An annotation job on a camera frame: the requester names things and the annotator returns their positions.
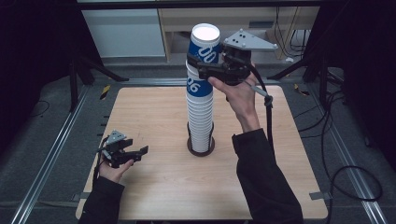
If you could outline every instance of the wooden table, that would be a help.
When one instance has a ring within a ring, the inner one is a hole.
[[[274,96],[273,135],[276,160],[300,202],[304,218],[327,216],[323,200],[312,201],[318,183],[291,116],[283,91],[268,86]],[[256,97],[261,125],[266,130],[263,98]],[[222,92],[214,90],[214,151],[196,157],[187,149],[185,87],[123,88],[109,118],[105,134],[116,129],[134,139],[126,150],[149,146],[148,154],[121,179],[125,186],[120,219],[219,220],[251,219],[236,176],[237,156],[232,135],[242,132]],[[92,190],[92,170],[84,192]],[[80,200],[80,217],[85,200]]]

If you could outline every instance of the person's right hand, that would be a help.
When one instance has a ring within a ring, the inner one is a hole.
[[[233,111],[239,120],[244,133],[260,129],[259,118],[255,107],[255,91],[247,83],[240,83],[236,86],[229,86],[215,77],[210,77],[208,82],[213,87],[222,91]],[[250,85],[256,84],[253,74],[247,77],[246,82]]]

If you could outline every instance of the hand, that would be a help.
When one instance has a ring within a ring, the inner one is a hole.
[[[120,168],[115,169],[109,165],[108,161],[103,161],[102,158],[101,165],[99,167],[99,175],[115,183],[119,183],[123,173],[133,164],[134,160],[129,160],[121,165]]]
[[[208,81],[213,87],[227,96],[244,133],[260,129],[261,126],[255,106],[256,92],[247,83],[242,82],[236,86],[229,86],[215,77],[210,77]],[[256,78],[253,74],[250,74],[246,82],[250,85],[255,85]]]

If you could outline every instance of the stack of paper cups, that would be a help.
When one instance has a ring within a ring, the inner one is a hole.
[[[219,29],[201,23],[192,28],[189,53],[205,63],[219,61]],[[199,78],[198,71],[186,61],[187,109],[189,113],[189,151],[196,156],[206,156],[214,149],[213,133],[213,87]]]

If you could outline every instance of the black floor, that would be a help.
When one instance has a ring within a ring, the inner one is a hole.
[[[184,77],[185,68],[171,67],[113,67],[115,72],[125,77],[146,77],[159,74],[159,77]],[[274,75],[278,67],[260,68],[263,74]],[[298,129],[306,128],[321,119],[320,106],[315,99],[317,83],[305,84],[301,75],[304,69],[297,70],[290,77],[284,77],[277,83],[285,92],[293,116],[307,111],[295,118]],[[101,134],[104,133],[108,115],[120,88],[128,85],[116,83],[95,72],[95,82],[90,87],[79,85],[79,91],[88,90],[86,100],[77,115],[70,133],[64,141],[62,151],[56,157],[54,166],[50,169],[43,189],[39,192],[37,204],[27,217],[26,223],[77,223],[76,207],[69,204],[74,194],[82,192],[87,176],[92,167],[94,152],[98,148]],[[40,102],[37,103],[25,126],[17,134],[7,154],[0,163],[0,223],[10,223],[15,212],[29,188],[35,181],[42,164],[45,162],[50,149],[56,142],[58,133],[69,116],[70,93],[68,77],[48,84],[41,92]],[[103,87],[110,84],[110,91],[106,99],[100,100]],[[329,85],[331,92],[339,87]],[[324,136],[324,153],[327,167],[331,175],[343,165],[334,132],[342,136],[342,143],[346,146],[350,156],[357,165],[370,171],[380,182],[383,196],[376,202],[388,223],[396,223],[396,174],[389,167],[382,153],[364,143],[364,135],[351,114],[348,105],[343,104],[343,94],[337,95],[332,105],[332,131]],[[321,160],[320,135],[323,127],[321,122],[316,128],[301,133],[304,147],[313,167],[321,191],[328,192],[330,181],[325,175]],[[371,177],[363,174],[367,185],[373,194],[377,193],[375,183]],[[356,195],[351,184],[350,175],[342,173],[336,178],[336,183],[343,189],[348,189]],[[63,204],[49,206],[45,202],[61,202]],[[325,220],[307,220],[306,223],[325,223]],[[332,223],[383,223],[381,220],[371,220],[364,204],[342,194],[339,190],[333,193]]]

